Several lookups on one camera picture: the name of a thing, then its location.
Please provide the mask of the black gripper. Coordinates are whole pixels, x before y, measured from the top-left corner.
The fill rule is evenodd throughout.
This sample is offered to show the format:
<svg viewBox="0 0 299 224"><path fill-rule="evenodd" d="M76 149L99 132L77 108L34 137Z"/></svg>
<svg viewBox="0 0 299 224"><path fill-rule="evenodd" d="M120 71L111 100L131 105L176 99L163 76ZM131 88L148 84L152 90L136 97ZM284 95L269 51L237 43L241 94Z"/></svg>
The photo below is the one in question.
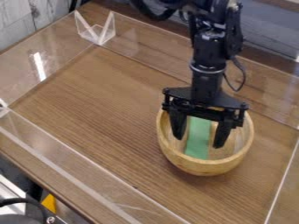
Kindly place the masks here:
<svg viewBox="0 0 299 224"><path fill-rule="evenodd" d="M212 147L224 146L231 129L243 126L248 105L221 90L225 69L199 69L191 66L191 85L163 89L163 110L168 113L172 135L183 139L187 117L195 116L216 122Z"/></svg>

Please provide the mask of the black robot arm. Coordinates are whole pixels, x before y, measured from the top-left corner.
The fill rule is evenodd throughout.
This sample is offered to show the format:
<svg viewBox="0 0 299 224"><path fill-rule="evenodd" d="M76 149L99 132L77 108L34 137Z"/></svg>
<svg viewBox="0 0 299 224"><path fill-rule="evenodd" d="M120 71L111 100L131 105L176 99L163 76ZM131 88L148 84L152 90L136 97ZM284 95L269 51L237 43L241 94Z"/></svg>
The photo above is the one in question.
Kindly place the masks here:
<svg viewBox="0 0 299 224"><path fill-rule="evenodd" d="M221 84L228 81L227 62L235 62L241 51L241 2L239 0L157 0L164 11L156 14L144 0L131 0L140 13L155 21L164 21L175 13L188 23L192 73L188 87L163 90L163 110L171 120L172 134L183 138L189 116L217 123L213 144L227 142L229 132L244 122L248 105L229 96Z"/></svg>

